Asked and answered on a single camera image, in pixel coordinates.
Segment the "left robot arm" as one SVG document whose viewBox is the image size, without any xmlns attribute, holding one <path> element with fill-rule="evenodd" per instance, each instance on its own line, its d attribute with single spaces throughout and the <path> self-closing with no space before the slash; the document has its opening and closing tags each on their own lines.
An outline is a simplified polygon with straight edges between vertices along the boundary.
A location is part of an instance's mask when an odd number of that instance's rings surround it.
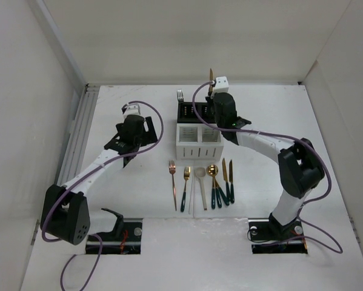
<svg viewBox="0 0 363 291">
<path fill-rule="evenodd" d="M 107 207 L 90 209 L 90 201 L 99 198 L 101 189 L 144 147 L 158 143 L 151 117 L 128 115 L 117 124 L 117 134 L 104 146 L 99 156 L 80 174 L 47 189 L 41 218 L 44 241 L 80 244 L 87 235 L 104 235 L 117 240 L 123 232 L 123 216 Z"/>
</svg>

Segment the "gold knife green handle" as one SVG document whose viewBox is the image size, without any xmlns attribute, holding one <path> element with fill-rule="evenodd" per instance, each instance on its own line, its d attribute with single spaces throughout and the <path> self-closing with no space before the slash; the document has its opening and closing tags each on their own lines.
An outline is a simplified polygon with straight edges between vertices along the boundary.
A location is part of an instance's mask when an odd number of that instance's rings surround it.
<svg viewBox="0 0 363 291">
<path fill-rule="evenodd" d="M 230 202 L 235 203 L 235 191 L 233 186 L 233 161 L 229 162 Z"/>
<path fill-rule="evenodd" d="M 227 175 L 227 167 L 226 167 L 225 158 L 222 159 L 222 174 L 223 174 L 223 179 L 225 181 L 226 198 L 229 203 L 230 202 L 230 188 L 229 188 L 229 183 L 228 183 L 228 175 Z"/>
<path fill-rule="evenodd" d="M 210 70 L 209 70 L 209 81 L 210 81 L 210 85 L 209 85 L 209 88 L 208 88 L 208 96 L 211 96 L 211 94 L 213 92 L 213 84 L 215 83 L 212 68 L 210 68 Z"/>
</svg>

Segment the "gold fork green handle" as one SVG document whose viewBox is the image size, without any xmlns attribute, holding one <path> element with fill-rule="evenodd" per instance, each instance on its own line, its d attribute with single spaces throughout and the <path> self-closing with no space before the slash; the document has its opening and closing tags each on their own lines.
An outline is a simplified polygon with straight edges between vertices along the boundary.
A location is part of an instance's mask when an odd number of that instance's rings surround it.
<svg viewBox="0 0 363 291">
<path fill-rule="evenodd" d="M 182 201 L 181 201 L 181 212 L 185 210 L 185 203 L 186 203 L 186 195 L 187 195 L 187 181 L 190 178 L 191 167 L 187 166 L 184 167 L 184 189 L 182 194 Z"/>
</svg>

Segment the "rose gold fork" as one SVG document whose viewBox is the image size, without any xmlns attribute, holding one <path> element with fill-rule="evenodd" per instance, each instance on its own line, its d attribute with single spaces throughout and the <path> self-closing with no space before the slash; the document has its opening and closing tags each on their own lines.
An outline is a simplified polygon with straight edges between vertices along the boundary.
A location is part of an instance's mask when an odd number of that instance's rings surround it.
<svg viewBox="0 0 363 291">
<path fill-rule="evenodd" d="M 168 170 L 169 173 L 172 176 L 172 191 L 173 191 L 173 200 L 174 200 L 174 206 L 175 210 L 177 210 L 177 199 L 176 199 L 176 185 L 175 185 L 175 173 L 176 173 L 176 166 L 174 160 L 169 160 L 168 163 Z"/>
</svg>

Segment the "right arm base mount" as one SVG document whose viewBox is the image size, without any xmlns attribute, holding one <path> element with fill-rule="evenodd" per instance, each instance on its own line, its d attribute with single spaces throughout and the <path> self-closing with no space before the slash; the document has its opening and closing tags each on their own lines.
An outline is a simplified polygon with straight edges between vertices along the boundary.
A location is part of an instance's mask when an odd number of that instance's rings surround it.
<svg viewBox="0 0 363 291">
<path fill-rule="evenodd" d="M 252 254 L 307 254 L 302 224 L 294 221 L 283 232 L 273 229 L 268 218 L 250 218 L 247 236 L 251 241 Z"/>
</svg>

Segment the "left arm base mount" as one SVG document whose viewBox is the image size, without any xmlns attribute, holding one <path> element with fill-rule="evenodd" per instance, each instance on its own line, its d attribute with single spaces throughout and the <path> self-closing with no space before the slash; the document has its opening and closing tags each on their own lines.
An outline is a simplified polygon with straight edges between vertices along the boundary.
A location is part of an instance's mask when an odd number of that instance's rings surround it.
<svg viewBox="0 0 363 291">
<path fill-rule="evenodd" d="M 139 255 L 142 231 L 142 218 L 124 218 L 122 214 L 107 208 L 90 212 L 85 254 Z"/>
</svg>

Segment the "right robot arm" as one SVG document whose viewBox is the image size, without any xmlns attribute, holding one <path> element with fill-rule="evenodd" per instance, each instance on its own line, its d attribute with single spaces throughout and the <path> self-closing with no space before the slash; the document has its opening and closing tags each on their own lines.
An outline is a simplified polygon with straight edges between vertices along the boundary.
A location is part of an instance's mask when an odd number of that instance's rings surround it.
<svg viewBox="0 0 363 291">
<path fill-rule="evenodd" d="M 306 197 L 325 176 L 312 143 L 305 138 L 264 135 L 255 129 L 247 129 L 251 122 L 237 115 L 235 100 L 229 93 L 211 93 L 206 101 L 226 140 L 277 163 L 283 192 L 268 217 L 268 223 L 262 225 L 260 240 L 287 239 Z"/>
</svg>

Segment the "silver fork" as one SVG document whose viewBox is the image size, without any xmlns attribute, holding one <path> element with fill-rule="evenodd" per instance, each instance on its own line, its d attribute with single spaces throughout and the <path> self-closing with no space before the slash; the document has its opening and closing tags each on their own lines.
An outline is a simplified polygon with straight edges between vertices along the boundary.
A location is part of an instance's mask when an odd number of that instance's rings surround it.
<svg viewBox="0 0 363 291">
<path fill-rule="evenodd" d="M 178 103 L 183 103 L 184 102 L 184 94 L 183 94 L 182 89 L 177 89 L 176 97 L 177 97 Z"/>
</svg>

